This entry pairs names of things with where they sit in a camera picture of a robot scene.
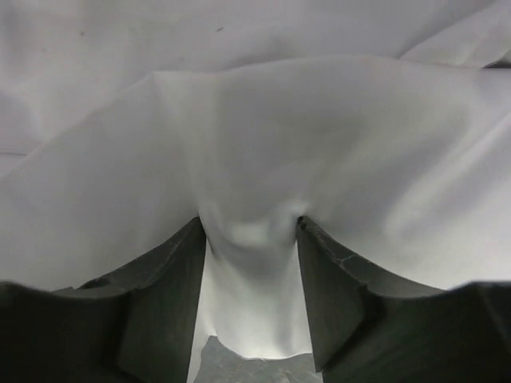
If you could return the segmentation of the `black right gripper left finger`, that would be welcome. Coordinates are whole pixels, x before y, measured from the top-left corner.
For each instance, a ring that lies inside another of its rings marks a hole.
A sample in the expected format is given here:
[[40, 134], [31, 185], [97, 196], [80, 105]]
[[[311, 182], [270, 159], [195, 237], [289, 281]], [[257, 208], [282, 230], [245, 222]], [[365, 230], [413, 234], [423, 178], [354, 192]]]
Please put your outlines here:
[[194, 218], [158, 247], [78, 288], [2, 282], [2, 381], [186, 381], [205, 250]]

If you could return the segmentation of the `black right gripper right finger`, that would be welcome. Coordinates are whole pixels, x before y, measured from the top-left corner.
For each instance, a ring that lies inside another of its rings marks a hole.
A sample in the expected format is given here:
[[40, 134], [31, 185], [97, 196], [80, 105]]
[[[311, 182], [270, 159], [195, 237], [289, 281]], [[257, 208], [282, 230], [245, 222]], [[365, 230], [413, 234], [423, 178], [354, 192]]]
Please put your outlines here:
[[325, 382], [507, 382], [510, 285], [440, 290], [389, 272], [300, 217], [315, 368]]

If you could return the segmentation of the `white shirt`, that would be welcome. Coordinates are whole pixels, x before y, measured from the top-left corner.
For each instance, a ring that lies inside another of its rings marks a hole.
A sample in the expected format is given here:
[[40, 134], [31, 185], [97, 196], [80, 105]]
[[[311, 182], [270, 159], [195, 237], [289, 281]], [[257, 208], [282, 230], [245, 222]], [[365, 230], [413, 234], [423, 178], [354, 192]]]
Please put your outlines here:
[[1, 284], [78, 288], [198, 218], [184, 382], [210, 337], [313, 358], [300, 217], [510, 285], [509, 2], [2, 2]]

